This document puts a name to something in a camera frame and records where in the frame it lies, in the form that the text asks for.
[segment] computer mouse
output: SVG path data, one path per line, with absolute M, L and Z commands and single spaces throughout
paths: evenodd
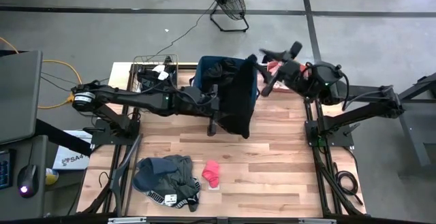
M 21 197 L 33 197 L 38 192 L 38 186 L 37 166 L 29 164 L 22 167 L 17 177 L 17 187 Z

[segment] yellow cable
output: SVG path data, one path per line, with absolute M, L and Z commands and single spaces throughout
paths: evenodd
M 8 46 L 10 46 L 17 54 L 19 54 L 19 52 L 18 52 L 18 50 L 11 44 L 11 43 L 9 43 L 8 41 L 6 41 L 6 39 L 4 39 L 4 38 L 2 38 L 2 37 L 0 37 L 0 40 L 1 41 L 3 41 L 3 42 L 5 42 Z M 68 64 L 68 63 L 66 63 L 66 62 L 64 62 L 64 61 L 59 61 L 59 60 L 43 60 L 42 61 L 43 63 L 58 63 L 58 64 L 62 64 L 62 65 L 65 65 L 65 66 L 67 66 L 67 67 L 69 67 L 74 73 L 75 73 L 75 75 L 77 76 L 77 80 L 79 81 L 79 84 L 82 84 L 82 79 L 80 78 L 80 75 L 79 75 L 79 73 L 74 69 L 74 67 L 73 66 L 71 66 L 70 64 Z M 64 101 L 64 102 L 62 102 L 62 103 L 60 103 L 60 104 L 57 104 L 57 105 L 53 105 L 53 106 L 38 106 L 38 108 L 39 109 L 53 109 L 53 108 L 58 108 L 58 107 L 60 107 L 60 106 L 63 106 L 63 105 L 65 105 L 65 104 L 67 104 L 67 103 L 69 103 L 69 102 L 73 102 L 73 100 L 74 100 L 74 96 L 73 96 L 73 94 L 72 93 L 70 93 L 69 94 L 69 97 Z

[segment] keyboard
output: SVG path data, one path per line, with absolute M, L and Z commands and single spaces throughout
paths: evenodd
M 12 186 L 12 169 L 15 150 L 7 149 L 0 151 L 0 189 Z

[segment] computer monitor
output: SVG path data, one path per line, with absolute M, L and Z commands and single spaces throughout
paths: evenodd
M 0 57 L 0 144 L 35 133 L 41 68 L 40 51 Z

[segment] fan base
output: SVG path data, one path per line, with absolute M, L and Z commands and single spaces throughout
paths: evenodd
M 217 11 L 217 8 L 218 8 L 218 4 L 216 4 L 215 5 L 215 7 L 213 8 L 213 11 L 212 11 L 212 13 L 211 13 L 211 21 L 219 28 L 219 30 L 220 31 L 222 31 L 222 32 L 226 32 L 226 33 L 229 33 L 229 32 L 243 32 L 243 33 L 245 33 L 247 30 L 248 30 L 248 28 L 250 27 L 249 25 L 248 25 L 248 22 L 247 22 L 247 20 L 245 20 L 245 17 L 244 16 L 242 16 L 242 19 L 244 20 L 244 22 L 245 22 L 245 25 L 247 26 L 247 28 L 245 28 L 245 29 L 232 29 L 232 30 L 226 30 L 226 29 L 223 29 L 221 26 L 219 26 L 218 25 L 218 23 L 213 19 L 213 14 Z

